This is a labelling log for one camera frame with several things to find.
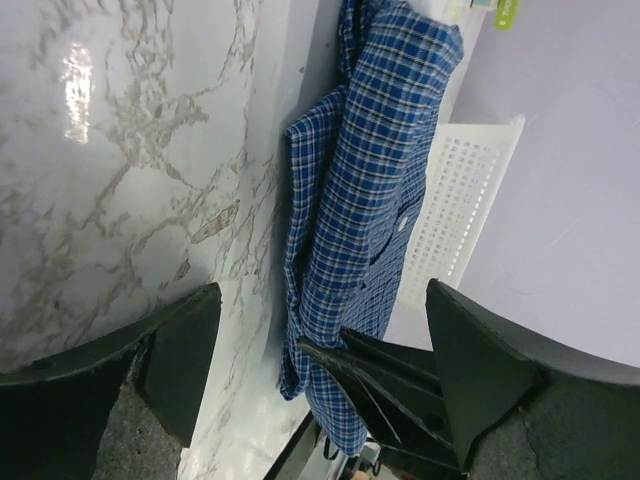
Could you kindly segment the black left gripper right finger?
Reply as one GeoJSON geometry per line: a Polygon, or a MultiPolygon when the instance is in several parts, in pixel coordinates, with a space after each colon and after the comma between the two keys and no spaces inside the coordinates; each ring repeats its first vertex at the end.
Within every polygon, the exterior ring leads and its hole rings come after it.
{"type": "Polygon", "coordinates": [[[545,337],[436,279],[426,313],[470,478],[638,478],[638,368],[545,337]]]}

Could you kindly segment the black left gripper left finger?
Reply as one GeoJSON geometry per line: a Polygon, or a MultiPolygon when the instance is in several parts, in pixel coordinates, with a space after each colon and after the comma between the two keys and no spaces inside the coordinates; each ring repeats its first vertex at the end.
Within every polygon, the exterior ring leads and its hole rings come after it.
{"type": "Polygon", "coordinates": [[[211,283],[1,377],[4,479],[175,479],[213,357],[211,283]]]}

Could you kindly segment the blue checked long sleeve shirt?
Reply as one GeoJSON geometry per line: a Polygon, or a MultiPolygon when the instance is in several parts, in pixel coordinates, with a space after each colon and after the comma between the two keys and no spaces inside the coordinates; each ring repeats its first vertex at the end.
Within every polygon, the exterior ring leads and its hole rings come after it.
{"type": "Polygon", "coordinates": [[[463,58],[454,25],[405,1],[347,1],[339,85],[285,133],[291,209],[280,391],[305,396],[330,441],[356,455],[368,430],[332,376],[299,347],[342,346],[342,329],[382,338],[426,192],[428,154],[463,58]]]}

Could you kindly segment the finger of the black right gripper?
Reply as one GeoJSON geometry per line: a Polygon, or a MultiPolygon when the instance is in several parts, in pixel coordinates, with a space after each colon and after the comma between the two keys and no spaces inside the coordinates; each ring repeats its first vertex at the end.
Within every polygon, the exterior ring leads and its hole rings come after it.
{"type": "Polygon", "coordinates": [[[349,329],[340,336],[345,349],[299,345],[337,381],[383,457],[408,475],[458,475],[434,354],[349,329]]]}

